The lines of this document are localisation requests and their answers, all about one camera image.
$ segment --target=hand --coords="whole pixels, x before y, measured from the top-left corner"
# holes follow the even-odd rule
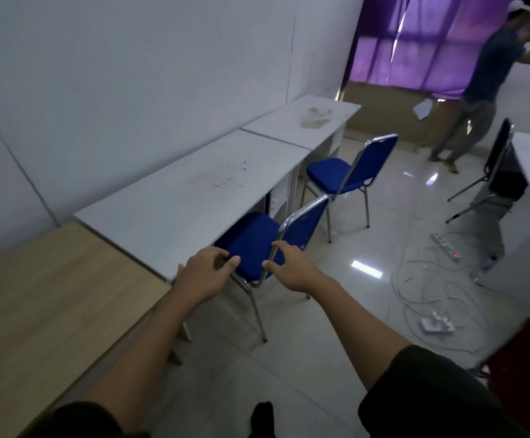
[[[283,252],[285,264],[280,266],[273,261],[265,260],[262,265],[287,289],[311,294],[320,281],[327,279],[327,276],[297,246],[291,246],[286,241],[274,241],[272,244]]]
[[[240,257],[234,256],[224,266],[216,270],[214,261],[219,256],[227,257],[224,249],[205,248],[190,257],[185,266],[178,265],[178,274],[173,282],[173,289],[179,290],[192,298],[193,304],[203,302],[221,291],[226,280],[240,264]]]

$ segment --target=black sleeve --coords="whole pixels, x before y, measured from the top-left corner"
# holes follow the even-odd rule
[[[79,401],[67,404],[47,414],[23,438],[113,438],[123,437],[123,431],[102,406]],[[146,433],[129,434],[146,437]]]
[[[358,408],[373,438],[382,436],[526,437],[488,389],[453,361],[408,346]]]

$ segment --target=black chair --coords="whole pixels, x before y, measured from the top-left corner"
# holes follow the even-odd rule
[[[501,145],[501,151],[497,157],[496,164],[493,167],[490,175],[486,177],[486,181],[488,181],[489,183],[488,189],[490,190],[491,194],[488,195],[486,198],[483,198],[480,201],[472,203],[468,208],[455,214],[450,219],[445,221],[446,224],[452,220],[455,220],[456,218],[461,217],[463,214],[468,213],[470,210],[474,209],[475,207],[480,206],[480,204],[488,203],[488,204],[493,204],[495,206],[510,208],[512,206],[511,204],[496,203],[492,200],[494,198],[507,198],[511,200],[512,202],[514,202],[520,199],[520,197],[522,197],[522,195],[524,194],[524,191],[528,187],[528,182],[526,181],[524,174],[522,172],[509,172],[506,170],[504,171],[500,170],[502,166],[502,162],[507,157],[507,155],[514,156],[514,149],[512,148],[512,136],[514,135],[514,126],[510,124],[510,121],[507,118],[506,120],[504,120],[502,129],[504,129],[504,125],[506,123],[510,125],[509,132],[508,132],[508,139]],[[498,144],[498,140],[496,141],[496,143],[494,143],[493,151],[497,144]]]
[[[496,141],[494,141],[494,145],[492,146],[490,155],[488,155],[488,160],[486,160],[486,164],[484,165],[484,176],[482,176],[482,178],[480,178],[479,180],[474,181],[472,184],[462,189],[455,195],[448,198],[448,201],[451,201],[455,197],[463,194],[466,190],[473,188],[476,184],[481,183],[482,181],[489,181],[492,171],[494,170],[494,167],[497,164],[498,158],[504,153],[504,149],[508,146],[510,141],[512,141],[513,136],[514,125],[510,121],[510,118],[506,118],[502,123],[500,132],[498,132]]]

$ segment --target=person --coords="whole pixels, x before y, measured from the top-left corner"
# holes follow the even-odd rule
[[[527,436],[467,371],[412,345],[364,309],[338,281],[322,273],[297,246],[285,241],[273,245],[281,249],[285,263],[265,261],[264,269],[287,289],[311,295],[325,311],[368,391],[358,416],[371,436],[419,435],[429,430],[462,437]],[[194,307],[221,290],[241,262],[232,257],[215,269],[215,260],[226,256],[225,250],[206,248],[185,266],[179,265],[170,292],[100,383],[82,400],[45,415],[25,436],[149,436],[139,432],[139,423],[159,385],[181,323]],[[273,405],[259,403],[251,417],[251,437],[274,436]]]
[[[496,115],[496,95],[514,63],[530,64],[530,50],[527,52],[524,48],[525,43],[530,43],[530,34],[525,31],[530,26],[530,0],[514,0],[508,9],[508,20],[488,38],[480,51],[472,79],[459,100],[458,115],[429,155],[429,161],[443,161],[452,173],[459,173],[456,161],[490,130]],[[455,132],[465,129],[466,120],[470,120],[471,131],[445,160],[441,159],[439,155]]]

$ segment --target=bare foot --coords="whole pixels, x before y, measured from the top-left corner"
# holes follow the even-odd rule
[[[459,173],[458,167],[455,165],[454,161],[445,160],[444,166],[451,172],[451,173]]]

